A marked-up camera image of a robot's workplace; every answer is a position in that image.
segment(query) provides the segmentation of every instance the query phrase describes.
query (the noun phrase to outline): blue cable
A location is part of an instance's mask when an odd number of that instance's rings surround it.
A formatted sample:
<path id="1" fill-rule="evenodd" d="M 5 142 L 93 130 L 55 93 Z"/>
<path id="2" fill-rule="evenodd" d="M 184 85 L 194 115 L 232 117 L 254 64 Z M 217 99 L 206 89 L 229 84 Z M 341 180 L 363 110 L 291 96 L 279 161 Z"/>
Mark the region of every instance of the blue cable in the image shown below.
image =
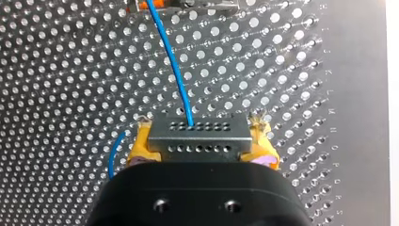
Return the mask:
<path id="1" fill-rule="evenodd" d="M 182 74 L 179 69 L 179 64 L 172 52 L 172 46 L 169 43 L 167 32 L 165 31 L 165 28 L 162 25 L 162 21 L 159 18 L 158 12 L 156 12 L 156 8 L 153 5 L 152 0 L 146 0 L 146 1 L 152 19 L 156 24 L 156 28 L 158 29 L 159 35 L 161 36 L 161 39 L 164 42 L 165 50 L 167 51 L 168 57 L 170 59 L 170 64 L 172 66 L 172 70 L 176 77 L 177 87 L 179 89 L 180 96 L 182 97 L 183 100 L 183 106 L 184 106 L 185 116 L 187 117 L 188 125 L 194 126 L 193 113 L 191 111 L 190 100 L 188 99 L 187 93 L 185 92 Z"/>
<path id="2" fill-rule="evenodd" d="M 115 155 L 117 154 L 117 148 L 119 147 L 120 143 L 126 136 L 126 133 L 123 131 L 120 133 L 118 136 L 117 140 L 114 143 L 114 146 L 112 146 L 111 153 L 109 154 L 108 157 L 108 177 L 111 180 L 114 177 L 114 159 Z"/>

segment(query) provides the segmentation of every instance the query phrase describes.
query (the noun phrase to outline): metal gripper plate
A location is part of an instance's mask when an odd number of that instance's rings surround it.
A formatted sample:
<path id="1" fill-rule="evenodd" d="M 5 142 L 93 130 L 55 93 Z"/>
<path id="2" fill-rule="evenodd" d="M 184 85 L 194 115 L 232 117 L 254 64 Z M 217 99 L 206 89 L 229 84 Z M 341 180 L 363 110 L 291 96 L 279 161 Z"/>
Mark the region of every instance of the metal gripper plate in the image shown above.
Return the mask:
<path id="1" fill-rule="evenodd" d="M 195 117 L 266 112 L 281 173 L 314 225 L 343 224 L 328 4 L 242 0 L 235 14 L 161 15 Z M 0 225 L 84 224 L 118 133 L 127 137 L 116 171 L 140 115 L 184 115 L 152 18 L 125 8 L 120 0 L 0 0 Z"/>
<path id="2" fill-rule="evenodd" d="M 148 146 L 162 161 L 236 162 L 251 149 L 252 137 L 244 114 L 231 118 L 155 118 Z"/>

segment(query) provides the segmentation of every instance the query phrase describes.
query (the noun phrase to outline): screw hole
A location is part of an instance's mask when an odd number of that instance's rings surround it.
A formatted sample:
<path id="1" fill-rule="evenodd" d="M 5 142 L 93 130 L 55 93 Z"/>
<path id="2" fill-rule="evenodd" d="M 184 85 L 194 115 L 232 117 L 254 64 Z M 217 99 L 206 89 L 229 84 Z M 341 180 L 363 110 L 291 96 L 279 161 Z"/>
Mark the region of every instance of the screw hole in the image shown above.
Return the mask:
<path id="1" fill-rule="evenodd" d="M 223 152 L 228 153 L 229 151 L 231 151 L 231 147 L 230 146 L 225 146 L 223 148 Z"/>
<path id="2" fill-rule="evenodd" d="M 202 149 L 203 149 L 203 147 L 202 146 L 197 146 L 197 148 L 196 148 L 196 151 L 197 151 L 197 153 L 200 153 L 200 152 L 202 152 Z"/>
<path id="3" fill-rule="evenodd" d="M 227 201 L 225 203 L 225 209 L 231 214 L 239 213 L 241 211 L 241 204 L 237 201 Z"/>
<path id="4" fill-rule="evenodd" d="M 216 153 L 218 153 L 218 152 L 220 152 L 221 147 L 218 146 L 218 145 L 216 145 L 216 146 L 214 147 L 214 150 L 215 150 Z"/>
<path id="5" fill-rule="evenodd" d="M 169 207 L 170 206 L 169 206 L 168 201 L 161 199 L 161 200 L 157 200 L 155 202 L 155 204 L 153 205 L 153 210 L 160 214 L 163 214 L 169 209 Z"/>

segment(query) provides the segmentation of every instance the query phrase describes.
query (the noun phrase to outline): gray background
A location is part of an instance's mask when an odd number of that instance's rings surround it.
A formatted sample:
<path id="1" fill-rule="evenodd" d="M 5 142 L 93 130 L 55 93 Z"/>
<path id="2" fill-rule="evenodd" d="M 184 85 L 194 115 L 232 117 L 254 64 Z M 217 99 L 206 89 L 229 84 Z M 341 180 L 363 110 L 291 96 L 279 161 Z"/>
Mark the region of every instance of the gray background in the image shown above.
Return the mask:
<path id="1" fill-rule="evenodd" d="M 388 225 L 384 3 L 241 6 L 162 16 L 196 117 L 266 112 L 315 225 Z M 124 8 L 0 1 L 1 225 L 84 224 L 118 133 L 117 171 L 138 115 L 182 115 L 151 18 Z"/>

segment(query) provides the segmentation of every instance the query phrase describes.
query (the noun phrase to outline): metal block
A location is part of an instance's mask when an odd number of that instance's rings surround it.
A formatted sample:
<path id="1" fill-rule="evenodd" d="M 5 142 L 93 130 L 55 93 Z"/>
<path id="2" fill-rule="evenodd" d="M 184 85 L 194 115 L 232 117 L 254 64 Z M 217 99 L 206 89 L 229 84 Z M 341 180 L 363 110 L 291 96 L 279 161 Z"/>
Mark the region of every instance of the metal block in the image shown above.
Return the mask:
<path id="1" fill-rule="evenodd" d="M 149 149 L 163 161 L 227 162 L 250 151 L 252 137 L 244 114 L 232 118 L 195 119 L 187 126 L 184 118 L 155 120 L 149 135 Z"/>

